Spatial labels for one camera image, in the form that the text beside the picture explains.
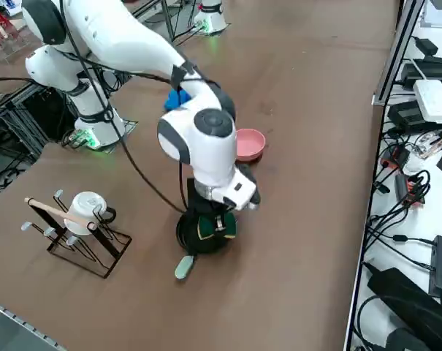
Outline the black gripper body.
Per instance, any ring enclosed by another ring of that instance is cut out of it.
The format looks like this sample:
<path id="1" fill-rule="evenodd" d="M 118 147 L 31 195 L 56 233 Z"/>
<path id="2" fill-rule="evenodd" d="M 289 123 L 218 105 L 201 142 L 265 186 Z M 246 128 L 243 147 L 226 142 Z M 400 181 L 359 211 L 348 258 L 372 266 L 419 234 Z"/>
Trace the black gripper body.
<path id="1" fill-rule="evenodd" d="M 216 201 L 207 200 L 199 195 L 190 198 L 190 207 L 193 208 L 200 216 L 215 218 L 223 216 L 235 208 Z"/>

